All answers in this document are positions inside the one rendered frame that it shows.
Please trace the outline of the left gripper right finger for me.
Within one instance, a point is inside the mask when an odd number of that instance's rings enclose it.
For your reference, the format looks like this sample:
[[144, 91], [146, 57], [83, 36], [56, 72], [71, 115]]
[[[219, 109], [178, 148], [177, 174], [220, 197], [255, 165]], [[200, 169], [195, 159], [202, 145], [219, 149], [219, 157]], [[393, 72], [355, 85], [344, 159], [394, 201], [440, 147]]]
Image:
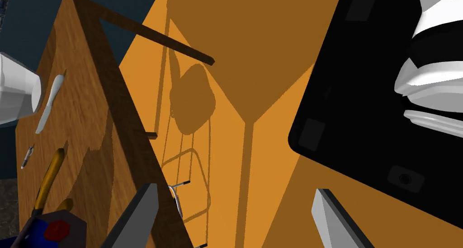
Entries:
[[324, 248], [375, 248], [329, 189], [316, 189], [312, 217]]

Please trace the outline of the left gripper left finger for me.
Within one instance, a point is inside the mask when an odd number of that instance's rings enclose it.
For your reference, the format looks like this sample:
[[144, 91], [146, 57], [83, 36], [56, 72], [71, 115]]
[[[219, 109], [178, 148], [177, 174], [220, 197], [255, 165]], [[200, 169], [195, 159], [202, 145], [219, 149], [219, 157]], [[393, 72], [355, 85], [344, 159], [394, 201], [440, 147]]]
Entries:
[[119, 217], [101, 248], [145, 248], [158, 207], [157, 185], [144, 184]]

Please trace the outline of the blue and red box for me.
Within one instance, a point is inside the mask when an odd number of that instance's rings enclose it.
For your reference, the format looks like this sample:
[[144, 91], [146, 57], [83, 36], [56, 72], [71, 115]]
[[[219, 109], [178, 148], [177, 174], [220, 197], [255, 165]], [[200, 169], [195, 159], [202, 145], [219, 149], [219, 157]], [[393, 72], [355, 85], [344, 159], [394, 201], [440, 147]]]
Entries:
[[28, 219], [10, 248], [86, 248], [87, 224], [67, 210]]

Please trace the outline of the brown wooden table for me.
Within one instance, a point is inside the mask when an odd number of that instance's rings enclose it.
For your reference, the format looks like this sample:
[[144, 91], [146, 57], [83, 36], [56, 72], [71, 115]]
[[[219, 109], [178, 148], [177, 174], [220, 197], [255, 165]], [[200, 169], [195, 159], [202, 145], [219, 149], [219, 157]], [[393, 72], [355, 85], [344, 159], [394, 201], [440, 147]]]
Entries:
[[159, 187], [159, 214], [148, 230], [146, 248], [194, 248], [166, 178], [159, 166], [128, 87], [113, 56], [99, 17], [122, 23], [121, 16], [89, 0], [62, 0], [38, 67], [52, 84], [65, 79], [42, 132], [41, 113], [19, 121], [17, 163], [27, 148], [34, 151], [18, 170], [19, 225], [34, 207], [42, 178], [59, 148], [63, 165], [48, 195], [44, 212], [65, 198], [87, 223], [86, 248], [99, 248], [107, 233], [145, 183]]

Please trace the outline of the small grey pen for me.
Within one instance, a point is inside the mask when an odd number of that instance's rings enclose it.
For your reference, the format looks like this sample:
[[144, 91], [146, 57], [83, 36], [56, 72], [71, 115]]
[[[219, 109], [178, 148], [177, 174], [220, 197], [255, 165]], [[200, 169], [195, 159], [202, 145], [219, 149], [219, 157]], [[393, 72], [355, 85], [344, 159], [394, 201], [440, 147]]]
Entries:
[[27, 162], [28, 162], [28, 159], [30, 158], [30, 156], [32, 155], [33, 153], [33, 150], [34, 150], [34, 145], [30, 146], [26, 152], [26, 155], [24, 157], [24, 160], [23, 162], [21, 163], [21, 166], [20, 168], [21, 169], [24, 169], [24, 167], [27, 165]]

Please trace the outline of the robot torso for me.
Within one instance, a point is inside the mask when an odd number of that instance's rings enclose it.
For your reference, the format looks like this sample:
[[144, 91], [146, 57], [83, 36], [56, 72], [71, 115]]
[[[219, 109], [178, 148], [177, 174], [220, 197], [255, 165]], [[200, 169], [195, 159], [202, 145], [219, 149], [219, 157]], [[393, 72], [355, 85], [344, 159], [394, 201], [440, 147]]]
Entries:
[[463, 229], [463, 0], [339, 0], [288, 143]]

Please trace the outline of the white knife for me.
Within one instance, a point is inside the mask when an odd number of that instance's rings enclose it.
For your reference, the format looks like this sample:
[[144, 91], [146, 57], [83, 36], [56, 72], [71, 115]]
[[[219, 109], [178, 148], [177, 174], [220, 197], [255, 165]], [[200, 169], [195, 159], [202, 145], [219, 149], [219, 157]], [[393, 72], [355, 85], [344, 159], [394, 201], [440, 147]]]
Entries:
[[52, 109], [52, 106], [53, 106], [53, 102], [59, 92], [59, 89], [64, 81], [64, 78], [66, 76], [66, 73], [67, 73], [67, 70], [64, 70], [64, 73], [61, 74], [61, 75], [57, 75], [52, 83], [52, 86], [51, 86], [51, 91], [50, 91], [50, 95], [48, 97], [48, 100], [47, 100], [47, 103], [46, 103], [46, 106], [44, 108], [44, 111], [42, 113], [42, 116], [41, 116], [41, 119], [38, 123], [38, 126], [37, 126], [37, 129], [35, 131], [36, 134], [39, 134], [43, 129], [44, 129], [44, 126], [47, 122], [47, 119], [50, 115], [50, 112], [51, 112], [51, 109]]

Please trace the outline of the white cup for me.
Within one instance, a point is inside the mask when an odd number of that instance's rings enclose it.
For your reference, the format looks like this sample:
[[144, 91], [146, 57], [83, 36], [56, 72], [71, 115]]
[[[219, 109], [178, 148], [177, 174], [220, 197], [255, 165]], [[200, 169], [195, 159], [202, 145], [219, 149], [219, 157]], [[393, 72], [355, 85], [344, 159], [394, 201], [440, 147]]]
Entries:
[[0, 125], [35, 114], [42, 99], [40, 76], [0, 52]]

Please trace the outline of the silver metal chair frame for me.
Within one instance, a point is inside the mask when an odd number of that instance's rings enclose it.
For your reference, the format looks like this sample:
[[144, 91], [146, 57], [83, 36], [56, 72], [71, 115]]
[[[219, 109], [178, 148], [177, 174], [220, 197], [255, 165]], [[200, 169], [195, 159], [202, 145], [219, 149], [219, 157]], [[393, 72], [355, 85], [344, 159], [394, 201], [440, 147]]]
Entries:
[[[174, 199], [174, 201], [175, 201], [177, 210], [178, 210], [179, 215], [180, 215], [181, 218], [183, 218], [184, 215], [183, 215], [182, 210], [181, 210], [180, 200], [179, 200], [179, 197], [178, 197], [178, 194], [177, 194], [177, 190], [176, 190], [176, 189], [177, 189], [177, 187], [179, 187], [179, 186], [186, 185], [186, 184], [189, 184], [189, 183], [190, 183], [190, 180], [184, 181], [184, 182], [180, 182], [180, 183], [178, 183], [178, 184], [176, 184], [176, 185], [169, 185], [169, 186], [168, 186], [168, 188], [170, 189], [170, 191], [171, 191], [171, 193], [172, 193], [172, 195], [173, 195], [173, 199]], [[207, 247], [207, 246], [208, 246], [208, 244], [207, 244], [207, 243], [204, 243], [204, 244], [199, 245], [199, 246], [196, 246], [196, 247], [194, 247], [194, 248], [205, 248], [205, 247]]]

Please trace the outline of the yellow-handled tool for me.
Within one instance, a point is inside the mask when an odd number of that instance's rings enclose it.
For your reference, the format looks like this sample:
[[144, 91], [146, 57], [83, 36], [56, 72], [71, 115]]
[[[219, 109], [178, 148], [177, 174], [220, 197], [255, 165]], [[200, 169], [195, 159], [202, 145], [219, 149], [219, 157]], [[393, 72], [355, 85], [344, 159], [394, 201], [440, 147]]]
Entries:
[[51, 187], [53, 185], [53, 182], [62, 166], [62, 163], [64, 161], [64, 158], [66, 156], [66, 152], [68, 149], [68, 140], [65, 141], [64, 146], [62, 148], [58, 148], [53, 157], [52, 160], [45, 172], [45, 175], [41, 181], [41, 185], [39, 187], [36, 200], [33, 206], [33, 210], [31, 212], [31, 216], [35, 217], [38, 215], [41, 215], [43, 213], [43, 209], [45, 207], [45, 204], [47, 202], [47, 198], [49, 195], [49, 192], [51, 190]]

